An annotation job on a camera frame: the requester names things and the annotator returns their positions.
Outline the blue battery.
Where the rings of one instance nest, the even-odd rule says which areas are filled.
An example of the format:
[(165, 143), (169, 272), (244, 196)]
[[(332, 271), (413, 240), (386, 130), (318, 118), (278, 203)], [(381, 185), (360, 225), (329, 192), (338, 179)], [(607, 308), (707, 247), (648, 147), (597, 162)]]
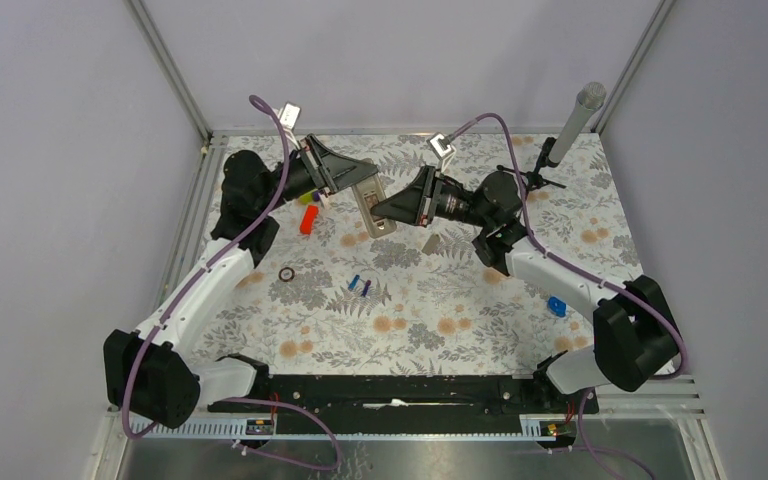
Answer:
[(355, 275), (353, 277), (353, 279), (350, 281), (350, 283), (348, 285), (348, 289), (350, 291), (354, 290), (357, 287), (359, 281), (360, 281), (360, 276), (359, 275)]

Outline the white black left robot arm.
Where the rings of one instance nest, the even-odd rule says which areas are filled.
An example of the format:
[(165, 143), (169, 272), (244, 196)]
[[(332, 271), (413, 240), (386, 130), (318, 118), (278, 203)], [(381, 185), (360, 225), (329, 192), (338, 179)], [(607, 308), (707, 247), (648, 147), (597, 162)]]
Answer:
[(274, 168), (254, 151), (232, 153), (223, 165), (220, 216), (202, 256), (154, 313), (131, 332), (112, 331), (103, 344), (109, 402), (167, 428), (229, 397), (248, 411), (264, 407), (271, 388), (259, 377), (264, 364), (241, 355), (195, 362), (190, 352), (271, 248), (280, 229), (273, 210), (311, 191), (338, 193), (378, 172), (372, 161), (339, 154), (314, 135), (290, 146)]

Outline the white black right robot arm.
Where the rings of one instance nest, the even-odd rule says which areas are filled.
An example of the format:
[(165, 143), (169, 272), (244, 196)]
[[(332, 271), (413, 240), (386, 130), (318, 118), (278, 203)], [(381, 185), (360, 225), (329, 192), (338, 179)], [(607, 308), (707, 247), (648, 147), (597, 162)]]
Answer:
[(612, 384), (636, 391), (684, 354), (660, 286), (645, 275), (624, 282), (602, 279), (540, 246), (519, 217), (519, 183), (519, 177), (495, 171), (469, 191), (425, 166), (371, 212), (414, 226), (426, 227), (437, 218), (476, 226), (480, 232), (473, 246), (485, 266), (545, 290), (590, 321), (592, 345), (535, 368), (533, 396), (543, 410), (557, 412), (573, 393), (591, 387)]

